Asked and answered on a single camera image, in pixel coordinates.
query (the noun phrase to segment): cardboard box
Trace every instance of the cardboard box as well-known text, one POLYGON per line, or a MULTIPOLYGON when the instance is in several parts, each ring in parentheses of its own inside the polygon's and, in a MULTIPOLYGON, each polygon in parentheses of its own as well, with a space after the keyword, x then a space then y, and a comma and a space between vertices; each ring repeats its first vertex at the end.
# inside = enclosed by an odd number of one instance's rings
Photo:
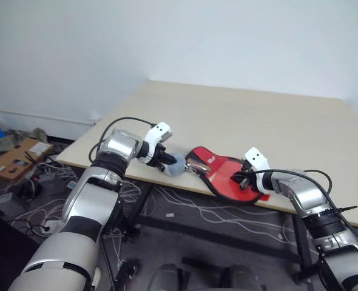
POLYGON ((0 177, 12 181, 20 180, 33 167, 29 156, 35 162, 41 162, 43 154, 51 148, 51 144, 26 138, 14 149, 0 156, 0 177))

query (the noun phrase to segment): white table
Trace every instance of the white table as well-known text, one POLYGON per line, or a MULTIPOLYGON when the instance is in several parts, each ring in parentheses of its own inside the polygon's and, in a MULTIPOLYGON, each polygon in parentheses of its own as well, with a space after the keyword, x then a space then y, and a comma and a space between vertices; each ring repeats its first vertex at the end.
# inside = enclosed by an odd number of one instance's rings
MULTIPOLYGON (((148 81, 65 149, 58 161, 90 166, 90 148, 106 125, 122 116, 168 123, 173 131, 165 142, 169 152, 186 155, 201 145, 218 155, 241 158, 255 146, 273 168, 323 170, 333 179, 336 205, 358 205, 358 120, 339 99, 148 81)), ((142 137, 149 130, 137 121, 116 126, 142 137)), ((211 195, 195 175, 168 177, 137 161, 131 162, 126 176, 211 195)), ((313 177, 327 188, 326 179, 313 177)), ((294 212, 279 195, 256 204, 294 212)), ((345 216, 358 226, 358 209, 345 216)))

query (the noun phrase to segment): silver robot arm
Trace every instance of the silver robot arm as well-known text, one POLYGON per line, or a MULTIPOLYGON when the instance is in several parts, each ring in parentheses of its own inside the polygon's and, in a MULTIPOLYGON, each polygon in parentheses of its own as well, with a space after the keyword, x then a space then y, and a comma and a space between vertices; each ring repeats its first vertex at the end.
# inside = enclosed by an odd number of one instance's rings
POLYGON ((99 238, 117 218, 118 192, 127 166, 138 158, 163 171, 164 164, 175 162, 161 145, 170 136, 171 128, 164 122, 150 129, 145 140, 114 130, 67 199, 63 228, 40 245, 9 290, 91 290, 99 238))
MULTIPOLYGON (((319 252, 318 267, 328 290, 358 291, 358 239, 342 221, 332 201, 313 182, 290 173, 266 172, 267 159, 256 148, 244 157, 246 172, 255 174, 252 184, 263 192, 287 197, 312 236, 319 252)), ((250 184, 249 175, 241 184, 250 184)))

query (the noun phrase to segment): white wall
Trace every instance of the white wall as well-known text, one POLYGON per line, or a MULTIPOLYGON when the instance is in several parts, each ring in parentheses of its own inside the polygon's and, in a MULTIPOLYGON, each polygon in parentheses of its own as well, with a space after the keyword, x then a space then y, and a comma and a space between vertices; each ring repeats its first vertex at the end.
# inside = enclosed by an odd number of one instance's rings
POLYGON ((0 1, 0 109, 88 122, 147 78, 342 98, 358 114, 358 0, 0 1))

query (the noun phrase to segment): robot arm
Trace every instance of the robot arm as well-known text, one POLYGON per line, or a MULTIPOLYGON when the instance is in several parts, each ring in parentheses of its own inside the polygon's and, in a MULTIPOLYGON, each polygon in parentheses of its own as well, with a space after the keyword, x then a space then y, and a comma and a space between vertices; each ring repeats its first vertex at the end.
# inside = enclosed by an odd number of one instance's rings
MULTIPOLYGON (((245 154, 245 164, 243 171, 256 173, 252 182, 259 191, 287 197, 303 219, 320 253, 318 267, 325 287, 358 291, 358 239, 326 192, 304 178, 303 171, 295 171, 303 175, 297 176, 270 170, 267 159, 254 147, 245 154)), ((249 185, 250 176, 254 175, 245 177, 241 184, 249 185)))
POLYGON ((134 158, 161 171, 175 163, 161 145, 170 136, 164 122, 150 129, 145 140, 114 130, 67 199, 63 228, 40 245, 9 290, 92 290, 100 236, 118 217, 118 193, 127 166, 134 158))

